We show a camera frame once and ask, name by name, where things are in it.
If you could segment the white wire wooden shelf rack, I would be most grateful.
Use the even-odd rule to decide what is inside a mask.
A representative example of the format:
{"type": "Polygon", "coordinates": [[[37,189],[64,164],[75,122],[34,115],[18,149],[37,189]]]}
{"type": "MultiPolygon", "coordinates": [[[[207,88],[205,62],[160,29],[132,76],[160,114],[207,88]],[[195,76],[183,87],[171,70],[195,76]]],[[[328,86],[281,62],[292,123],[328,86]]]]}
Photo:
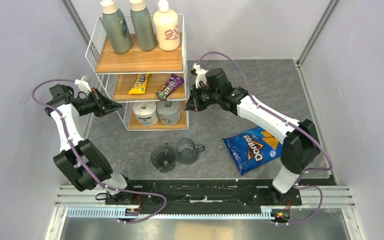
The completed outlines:
{"type": "Polygon", "coordinates": [[[123,107],[117,111],[117,115],[128,131],[189,129],[189,113],[183,109],[180,110],[179,122],[175,125],[158,122],[152,126],[143,126],[137,121],[133,112],[134,103],[158,101],[157,91],[162,88],[172,74],[183,77],[184,84],[171,95],[169,100],[180,102],[182,108],[186,104],[189,97],[186,30],[184,16],[178,14],[177,17],[176,34],[181,40],[179,47],[173,51],[164,51],[159,47],[150,51],[143,51],[137,42],[131,17],[127,16],[125,22],[130,31],[132,46],[122,54],[114,52],[103,27],[102,17],[99,16],[96,20],[85,57],[99,78],[99,84],[104,89],[104,95],[122,104],[123,107]],[[134,85],[135,76],[138,74],[150,75],[146,92],[144,94],[129,94],[129,90],[134,85]]]}

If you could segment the black coffee dripper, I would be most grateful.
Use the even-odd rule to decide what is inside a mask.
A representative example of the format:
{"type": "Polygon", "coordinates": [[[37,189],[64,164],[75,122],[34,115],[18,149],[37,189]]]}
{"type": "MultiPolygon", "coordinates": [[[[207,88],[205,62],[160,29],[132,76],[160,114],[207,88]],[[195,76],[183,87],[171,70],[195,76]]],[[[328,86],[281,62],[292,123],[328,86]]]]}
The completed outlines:
{"type": "Polygon", "coordinates": [[[178,151],[166,142],[152,151],[150,159],[157,170],[161,173],[168,173],[176,166],[178,151]]]}

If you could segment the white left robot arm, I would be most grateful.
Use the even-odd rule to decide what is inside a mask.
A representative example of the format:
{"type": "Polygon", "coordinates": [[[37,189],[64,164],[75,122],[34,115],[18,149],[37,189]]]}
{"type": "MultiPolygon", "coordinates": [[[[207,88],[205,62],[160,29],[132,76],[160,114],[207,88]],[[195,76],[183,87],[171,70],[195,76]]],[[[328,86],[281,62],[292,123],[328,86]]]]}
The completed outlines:
{"type": "Polygon", "coordinates": [[[74,89],[64,84],[57,84],[49,91],[52,99],[45,112],[55,121],[60,137],[60,152],[53,158],[56,167],[80,192],[93,190],[102,182],[124,204],[132,204],[137,198],[136,189],[128,185],[123,174],[113,171],[107,158],[80,132],[80,117],[93,114],[102,118],[123,105],[94,87],[84,98],[75,96],[74,89]]]}

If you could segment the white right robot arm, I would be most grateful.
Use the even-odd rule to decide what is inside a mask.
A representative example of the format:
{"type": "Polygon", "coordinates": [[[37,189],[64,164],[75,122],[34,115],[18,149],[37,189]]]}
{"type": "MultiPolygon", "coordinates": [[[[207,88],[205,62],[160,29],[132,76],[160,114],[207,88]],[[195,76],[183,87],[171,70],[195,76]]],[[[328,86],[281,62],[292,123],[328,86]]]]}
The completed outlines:
{"type": "Polygon", "coordinates": [[[321,152],[315,124],[309,119],[298,121],[283,115],[248,90],[233,87],[221,68],[204,70],[194,64],[190,72],[195,76],[195,84],[190,88],[186,111],[201,112],[210,105],[219,105],[268,131],[282,144],[282,167],[272,181],[268,197],[276,205],[285,202],[305,168],[321,152]]]}

